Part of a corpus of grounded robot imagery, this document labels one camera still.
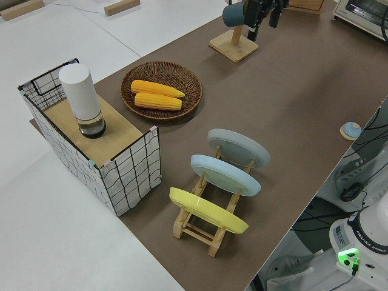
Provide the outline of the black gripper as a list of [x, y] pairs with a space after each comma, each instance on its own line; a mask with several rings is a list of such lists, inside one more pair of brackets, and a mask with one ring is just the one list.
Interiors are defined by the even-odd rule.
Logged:
[[244, 24], [248, 26], [248, 40], [256, 40], [258, 27], [269, 13], [269, 26], [277, 28], [279, 17], [287, 7], [287, 1], [283, 0], [251, 0], [244, 3]]

